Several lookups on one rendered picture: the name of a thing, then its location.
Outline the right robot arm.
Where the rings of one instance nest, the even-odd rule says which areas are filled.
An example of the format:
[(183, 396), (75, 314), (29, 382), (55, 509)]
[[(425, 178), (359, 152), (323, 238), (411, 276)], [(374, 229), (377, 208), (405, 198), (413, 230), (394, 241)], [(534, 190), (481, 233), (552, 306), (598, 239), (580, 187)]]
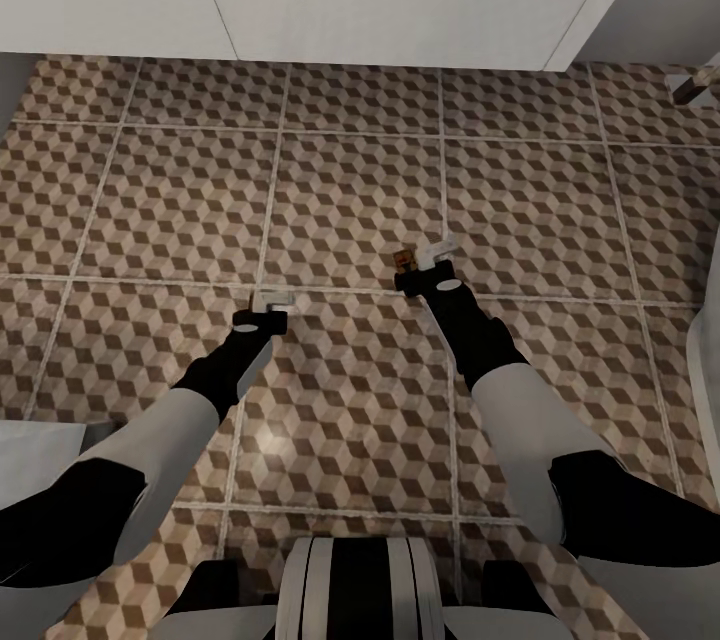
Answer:
[(422, 295), (464, 375), (511, 501), (541, 543), (560, 545), (650, 640), (720, 640), (720, 515), (637, 478), (489, 319), (452, 261), (457, 239), (416, 249), (395, 274)]

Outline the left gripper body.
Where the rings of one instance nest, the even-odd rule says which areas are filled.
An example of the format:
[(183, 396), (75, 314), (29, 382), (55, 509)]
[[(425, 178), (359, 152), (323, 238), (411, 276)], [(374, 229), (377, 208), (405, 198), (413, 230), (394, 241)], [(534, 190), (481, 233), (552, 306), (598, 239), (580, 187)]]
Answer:
[(284, 335), (287, 332), (287, 311), (269, 311), (253, 313), (251, 309), (237, 311), (234, 314), (234, 326), (242, 322), (261, 320), (269, 326), (271, 335)]

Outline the robot trunk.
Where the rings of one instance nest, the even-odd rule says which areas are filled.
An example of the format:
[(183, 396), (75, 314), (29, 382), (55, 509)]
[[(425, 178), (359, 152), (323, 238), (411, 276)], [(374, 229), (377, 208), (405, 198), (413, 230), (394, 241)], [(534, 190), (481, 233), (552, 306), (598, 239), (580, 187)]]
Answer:
[(420, 537), (299, 537), (275, 640), (445, 640), (433, 556)]

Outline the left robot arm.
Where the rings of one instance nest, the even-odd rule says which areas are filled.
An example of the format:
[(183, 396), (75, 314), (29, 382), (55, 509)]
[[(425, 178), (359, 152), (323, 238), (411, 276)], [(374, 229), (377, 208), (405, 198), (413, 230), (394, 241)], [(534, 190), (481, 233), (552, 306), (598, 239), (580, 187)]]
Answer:
[(134, 560), (229, 409), (273, 358), (293, 294), (254, 293), (232, 333), (126, 426), (93, 445), (51, 486), (0, 511), (0, 640), (41, 640), (97, 577)]

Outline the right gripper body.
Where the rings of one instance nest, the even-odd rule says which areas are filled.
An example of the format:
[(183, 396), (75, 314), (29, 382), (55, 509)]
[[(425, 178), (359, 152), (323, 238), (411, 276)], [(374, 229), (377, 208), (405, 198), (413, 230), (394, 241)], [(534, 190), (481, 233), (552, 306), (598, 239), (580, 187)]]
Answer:
[[(454, 274), (454, 267), (452, 261), (445, 260), (435, 263), (434, 269), (428, 271), (421, 271), (420, 269), (410, 271), (409, 273), (403, 273), (400, 275), (402, 278), (402, 284), (404, 286), (405, 295), (408, 298), (413, 298), (419, 295), (424, 297), (424, 284), (427, 280), (430, 280), (432, 276), (448, 276)], [(423, 286), (423, 287), (422, 287)]]

